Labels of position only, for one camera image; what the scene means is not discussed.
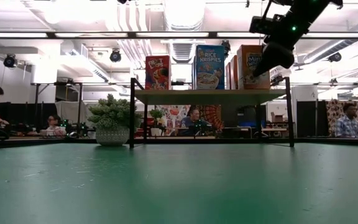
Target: ceiling duct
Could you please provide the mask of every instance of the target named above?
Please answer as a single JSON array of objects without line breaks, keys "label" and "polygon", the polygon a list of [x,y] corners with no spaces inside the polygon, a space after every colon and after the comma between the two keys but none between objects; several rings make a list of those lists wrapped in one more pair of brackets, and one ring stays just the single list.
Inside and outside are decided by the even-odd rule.
[{"label": "ceiling duct", "polygon": [[[349,32],[357,32],[358,25],[354,26]],[[332,54],[345,49],[346,47],[358,42],[358,40],[332,40],[327,44],[324,44],[317,50],[305,55],[303,58],[304,63],[314,63],[321,59],[328,58]]]},{"label": "ceiling duct", "polygon": [[[201,25],[203,24],[204,20],[205,0],[164,0],[163,3],[165,30],[201,30]],[[170,55],[176,62],[188,63],[194,56],[195,47],[195,44],[171,43]]]}]

